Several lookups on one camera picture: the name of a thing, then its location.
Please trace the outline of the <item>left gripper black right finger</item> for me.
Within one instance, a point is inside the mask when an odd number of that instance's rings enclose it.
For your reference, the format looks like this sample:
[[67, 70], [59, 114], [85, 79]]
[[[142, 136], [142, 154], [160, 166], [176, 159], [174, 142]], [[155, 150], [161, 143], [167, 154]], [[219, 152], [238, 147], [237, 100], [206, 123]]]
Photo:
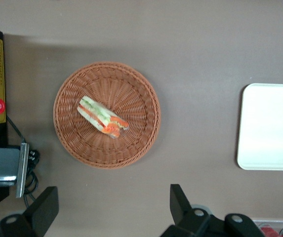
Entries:
[[224, 220], [202, 207], [192, 207], [179, 184], [170, 185], [170, 212], [174, 224], [162, 237], [263, 237], [263, 232], [246, 215], [227, 214]]

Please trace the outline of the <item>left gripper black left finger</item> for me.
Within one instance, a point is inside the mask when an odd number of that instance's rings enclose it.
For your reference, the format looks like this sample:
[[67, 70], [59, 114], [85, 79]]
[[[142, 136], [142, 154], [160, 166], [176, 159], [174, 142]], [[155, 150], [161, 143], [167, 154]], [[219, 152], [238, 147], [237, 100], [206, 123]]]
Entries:
[[58, 188], [47, 187], [22, 214], [0, 220], [0, 237], [43, 237], [58, 212]]

